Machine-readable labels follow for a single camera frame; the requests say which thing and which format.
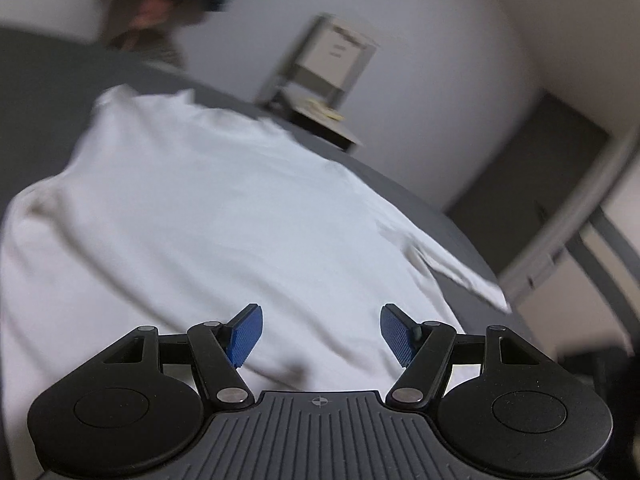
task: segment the white wall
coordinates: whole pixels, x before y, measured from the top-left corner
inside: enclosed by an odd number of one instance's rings
[[[544,86],[616,136],[640,123],[640,0],[500,0]]]
[[[95,0],[57,1],[0,0],[0,18],[95,34]],[[57,22],[55,5],[67,9]],[[46,20],[35,7],[48,7]],[[496,0],[234,0],[180,31],[188,72],[252,100],[320,12],[378,32],[380,48],[342,107],[365,144],[356,158],[436,206],[465,189],[537,97],[536,73]]]

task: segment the gray stripe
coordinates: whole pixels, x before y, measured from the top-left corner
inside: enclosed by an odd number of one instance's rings
[[[566,248],[620,320],[629,334],[633,347],[640,348],[640,320],[616,282],[584,244],[579,234],[567,242]]]
[[[600,233],[600,236],[606,241],[611,250],[618,255],[625,265],[626,270],[628,270],[636,280],[636,283],[640,285],[640,256],[638,252],[619,229],[613,225],[601,208],[597,208],[596,211],[594,211],[589,221],[591,225],[595,227],[596,231]]]

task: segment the white fabric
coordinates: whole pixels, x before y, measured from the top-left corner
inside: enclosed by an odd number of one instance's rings
[[[343,166],[269,120],[190,98],[109,90],[69,167],[12,202],[1,355],[20,480],[38,471],[33,399],[138,325],[183,333],[258,303],[264,332],[240,371],[255,393],[384,396],[402,371],[380,335],[385,303],[462,332],[429,267],[508,310]]]

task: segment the blue textured pad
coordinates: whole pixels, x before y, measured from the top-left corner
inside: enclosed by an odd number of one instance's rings
[[[405,325],[389,306],[382,307],[380,332],[403,368],[407,368],[417,354],[413,343],[413,328]]]
[[[236,323],[231,332],[231,340],[226,347],[226,356],[231,364],[239,368],[249,357],[251,350],[262,335],[262,309],[258,305],[251,305],[241,312],[241,319],[235,319]]]

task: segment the ceiling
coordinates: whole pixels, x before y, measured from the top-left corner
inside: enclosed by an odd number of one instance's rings
[[[499,0],[543,85],[614,136],[640,124],[640,0]]]

